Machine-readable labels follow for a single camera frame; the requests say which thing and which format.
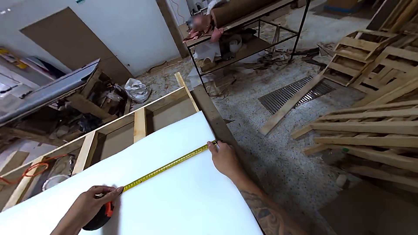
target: hand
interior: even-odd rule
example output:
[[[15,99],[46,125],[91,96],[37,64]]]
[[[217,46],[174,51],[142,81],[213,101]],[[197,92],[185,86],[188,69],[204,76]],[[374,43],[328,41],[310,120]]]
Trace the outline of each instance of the hand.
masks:
[[[91,187],[78,196],[51,234],[77,234],[82,227],[93,219],[104,204],[114,201],[121,195],[122,191],[123,187],[117,189],[109,186]],[[105,195],[96,199],[94,197],[96,194]]]
[[[218,141],[219,150],[212,142],[208,142],[208,149],[212,153],[212,161],[219,172],[226,175],[235,185],[248,177],[242,169],[234,149],[227,143]]]

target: electrical cord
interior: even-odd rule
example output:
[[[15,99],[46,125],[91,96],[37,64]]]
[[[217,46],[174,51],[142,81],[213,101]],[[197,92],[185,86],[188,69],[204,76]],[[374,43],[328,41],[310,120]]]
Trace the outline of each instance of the electrical cord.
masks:
[[[68,156],[68,154],[63,154],[63,155],[59,155],[59,156],[55,156],[55,157],[52,157],[52,158],[48,158],[48,159],[45,159],[45,160],[43,160],[43,161],[40,161],[40,162],[38,162],[38,163],[36,163],[36,164],[33,164],[33,165],[31,165],[29,168],[27,168],[24,172],[23,172],[23,174],[22,174],[22,176],[20,176],[17,180],[15,180],[15,181],[9,181],[8,179],[5,179],[5,178],[3,178],[3,177],[0,177],[0,180],[2,180],[2,181],[4,181],[5,183],[7,183],[8,185],[12,185],[12,184],[17,184],[17,183],[19,183],[24,177],[34,177],[34,176],[37,176],[37,175],[39,175],[39,174],[42,174],[44,171],[46,171],[47,169],[48,169],[48,167],[49,167],[49,164],[48,163],[46,163],[47,161],[49,161],[49,160],[51,160],[51,159],[57,159],[57,158],[60,158],[60,157],[65,157],[65,156]],[[44,169],[42,169],[40,172],[38,172],[38,173],[35,173],[35,174],[33,174],[33,175],[28,175],[28,173],[29,173],[29,171],[30,170],[32,170],[32,169],[34,169],[34,168],[36,168],[36,167],[38,167],[38,166],[45,166],[45,168]]]
[[[177,5],[177,14],[178,14],[180,17],[182,17],[182,18],[183,18],[183,24],[184,24],[184,22],[186,21],[186,19],[185,19],[182,15],[180,15],[180,13],[178,12],[179,5],[178,5],[176,2],[174,2],[173,0],[170,0],[170,2],[172,2],[172,3],[174,3],[174,4],[176,4],[176,5]]]

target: yellow measuring tape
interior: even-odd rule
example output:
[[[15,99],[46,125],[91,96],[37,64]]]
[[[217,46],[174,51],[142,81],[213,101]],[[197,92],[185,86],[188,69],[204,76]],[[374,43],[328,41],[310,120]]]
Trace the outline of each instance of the yellow measuring tape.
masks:
[[[189,159],[189,158],[193,157],[194,155],[196,155],[196,154],[198,154],[198,153],[201,153],[201,152],[203,152],[203,151],[205,151],[205,150],[207,150],[207,149],[208,149],[208,145],[207,145],[207,144],[205,144],[204,146],[202,146],[202,147],[200,147],[200,148],[198,148],[198,149],[196,149],[196,150],[194,150],[194,151],[192,151],[192,152],[190,152],[190,153],[188,153],[188,154],[186,154],[186,155],[182,156],[181,158],[176,159],[176,160],[174,160],[174,161],[170,162],[169,164],[167,164],[167,165],[165,165],[165,166],[163,166],[163,167],[160,167],[160,168],[156,169],[155,171],[153,171],[153,172],[151,172],[151,173],[149,173],[149,174],[147,174],[147,175],[145,175],[145,176],[143,176],[143,177],[141,177],[141,178],[139,178],[139,179],[135,180],[134,182],[132,182],[132,183],[130,183],[130,184],[127,184],[127,185],[125,185],[125,186],[123,187],[123,191],[125,192],[125,191],[127,191],[128,189],[131,189],[131,188],[133,188],[133,187],[137,186],[138,184],[140,184],[140,183],[144,182],[145,180],[147,180],[147,179],[151,179],[152,177],[154,177],[154,176],[156,176],[156,175],[160,174],[161,172],[164,172],[165,170],[168,170],[168,169],[170,169],[171,167],[173,167],[173,166],[175,166],[175,165],[177,165],[177,164],[179,164],[179,163],[181,163],[181,162],[184,162],[185,160],[187,160],[187,159]]]

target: tape measure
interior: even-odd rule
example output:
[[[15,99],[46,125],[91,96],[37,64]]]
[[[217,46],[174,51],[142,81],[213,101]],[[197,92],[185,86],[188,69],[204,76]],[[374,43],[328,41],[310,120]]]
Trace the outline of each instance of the tape measure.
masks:
[[[153,172],[151,172],[151,173],[149,173],[149,174],[147,174],[147,175],[145,175],[145,176],[143,176],[143,177],[135,180],[134,182],[125,185],[123,187],[123,192],[126,192],[127,190],[129,190],[129,189],[137,186],[138,184],[144,182],[145,180],[151,179],[152,177],[160,174],[161,172],[164,172],[164,171],[170,169],[171,167],[173,167],[175,165],[178,165],[179,163],[184,162],[185,160],[187,160],[187,159],[195,156],[196,154],[201,153],[201,152],[203,152],[203,151],[205,151],[207,149],[208,149],[208,145],[205,144],[204,146],[202,146],[202,147],[200,147],[200,148],[198,148],[198,149],[196,149],[196,150],[194,150],[194,151],[192,151],[192,152],[190,152],[190,153],[188,153],[188,154],[186,154],[186,155],[184,155],[184,156],[182,156],[182,157],[180,157],[180,158],[178,158],[178,159],[176,159],[176,160],[174,160],[174,161],[172,161],[170,163],[168,163],[167,165],[156,169],[155,171],[153,171]]]
[[[153,172],[151,172],[151,173],[149,173],[149,174],[147,174],[147,175],[145,175],[145,176],[143,176],[143,177],[135,180],[134,182],[125,185],[123,187],[123,192],[126,192],[128,189],[131,189],[131,188],[137,186],[138,184],[144,182],[147,179],[151,179],[152,177],[160,174],[161,172],[164,172],[164,171],[170,169],[171,167],[173,167],[175,165],[178,165],[179,163],[184,162],[185,160],[187,160],[187,159],[195,156],[196,154],[201,153],[201,152],[203,152],[203,151],[205,151],[207,149],[208,149],[208,145],[205,144],[204,146],[202,146],[202,147],[200,147],[200,148],[198,148],[198,149],[196,149],[196,150],[194,150],[194,151],[192,151],[192,152],[190,152],[190,153],[182,156],[181,158],[176,159],[176,160],[170,162],[169,164],[167,164],[167,165],[165,165],[163,167],[160,167],[160,168],[156,169],[155,171],[153,171]],[[104,204],[100,208],[99,212],[93,217],[92,220],[90,220],[83,227],[83,229],[84,230],[91,231],[91,230],[96,230],[96,229],[101,228],[103,225],[105,225],[109,221],[109,219],[110,219],[110,217],[112,216],[112,213],[113,213],[113,208],[114,208],[114,205],[113,205],[112,202],[108,202],[108,203]]]

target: metal table frame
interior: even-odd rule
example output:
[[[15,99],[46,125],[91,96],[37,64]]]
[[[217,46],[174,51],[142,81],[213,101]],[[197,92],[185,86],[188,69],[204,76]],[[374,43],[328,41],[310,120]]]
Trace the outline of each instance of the metal table frame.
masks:
[[[304,13],[303,13],[303,16],[302,16],[302,20],[301,20],[301,24],[300,24],[300,26],[299,26],[299,31],[298,31],[298,32],[296,32],[296,31],[294,31],[294,30],[291,30],[291,29],[288,29],[288,28],[285,28],[285,27],[283,27],[283,26],[281,26],[281,25],[277,25],[277,24],[274,24],[274,23],[271,23],[271,22],[268,22],[268,21],[262,20],[261,18],[262,18],[263,16],[266,16],[266,15],[270,14],[271,12],[273,12],[273,11],[275,11],[275,10],[278,10],[278,9],[280,9],[280,8],[283,8],[283,7],[285,7],[285,6],[287,6],[287,5],[290,5],[290,4],[292,4],[292,3],[296,3],[297,1],[298,1],[298,0],[294,0],[294,1],[288,2],[287,4],[284,4],[284,5],[282,5],[282,6],[279,6],[279,7],[277,7],[277,8],[274,8],[274,9],[270,10],[269,12],[266,12],[266,13],[264,13],[264,14],[262,14],[262,15],[258,16],[257,18],[254,18],[254,19],[249,19],[248,21],[245,21],[245,22],[243,22],[243,23],[241,23],[241,24],[239,24],[239,25],[237,25],[237,26],[236,26],[236,27],[240,27],[240,26],[241,26],[241,27],[244,27],[244,26],[247,26],[247,25],[253,24],[253,23],[255,23],[255,22],[258,22],[258,38],[260,37],[260,24],[261,24],[261,22],[266,23],[266,24],[270,24],[270,25],[273,25],[273,26],[275,26],[275,27],[276,27],[276,31],[275,31],[275,38],[276,38],[276,35],[277,35],[277,39],[278,39],[278,36],[280,35],[280,29],[283,29],[283,30],[285,30],[285,31],[288,31],[288,32],[290,32],[290,33],[293,33],[293,35],[292,35],[292,36],[289,36],[289,37],[287,37],[287,38],[285,38],[285,39],[282,39],[282,40],[279,40],[279,41],[277,41],[277,42],[275,42],[275,39],[273,39],[273,43],[272,43],[271,45],[269,45],[268,47],[263,48],[263,49],[258,50],[258,51],[255,51],[254,53],[252,53],[252,54],[250,54],[250,55],[248,55],[248,56],[246,56],[246,57],[243,57],[243,58],[241,58],[241,59],[245,59],[245,58],[250,57],[250,56],[252,56],[252,55],[254,55],[254,54],[256,54],[256,53],[259,53],[259,52],[261,52],[261,51],[264,51],[264,50],[266,50],[266,49],[269,49],[269,48],[274,47],[274,46],[276,46],[276,45],[278,45],[278,44],[280,44],[280,43],[283,43],[283,42],[285,42],[285,41],[287,41],[287,40],[290,40],[290,39],[292,39],[292,38],[296,37],[296,41],[295,41],[295,44],[294,44],[294,46],[293,46],[292,54],[291,54],[291,56],[290,56],[290,59],[289,59],[288,63],[292,62],[292,60],[293,60],[293,54],[295,53],[296,47],[297,47],[297,45],[298,45],[299,38],[300,38],[300,36],[301,36],[301,32],[302,32],[302,28],[303,28],[303,24],[305,23],[306,14],[308,13],[308,9],[309,9],[309,5],[310,5],[310,3],[311,3],[311,0],[306,0],[305,10],[304,10]],[[232,62],[232,63],[230,63],[230,64],[226,64],[226,65],[224,65],[224,66],[222,66],[222,67],[216,68],[215,70],[209,70],[209,72],[201,73],[201,72],[199,71],[199,68],[198,68],[197,64],[196,64],[196,61],[194,60],[194,57],[193,57],[193,53],[192,53],[192,51],[191,51],[191,48],[192,48],[192,47],[194,47],[194,46],[197,46],[197,45],[199,45],[199,44],[201,44],[201,43],[203,43],[203,42],[205,42],[205,41],[207,41],[207,40],[209,40],[209,39],[210,39],[210,37],[207,37],[206,39],[200,40],[200,41],[195,42],[195,43],[191,43],[190,45],[187,45],[187,44],[186,44],[187,50],[189,51],[189,54],[190,54],[190,57],[191,57],[191,59],[192,59],[192,61],[193,61],[194,67],[196,68],[197,74],[199,75],[200,81],[202,82],[202,84],[203,84],[203,88],[205,89],[206,93],[208,93],[208,91],[207,91],[207,89],[206,89],[206,86],[204,85],[204,82],[203,82],[202,76],[204,76],[204,75],[206,75],[206,74],[209,74],[209,73],[212,73],[212,72],[214,72],[214,71],[216,71],[216,70],[218,70],[218,69],[222,69],[222,68],[224,68],[224,67],[226,67],[226,66],[228,66],[228,65],[231,65],[231,64],[235,63],[235,62]]]

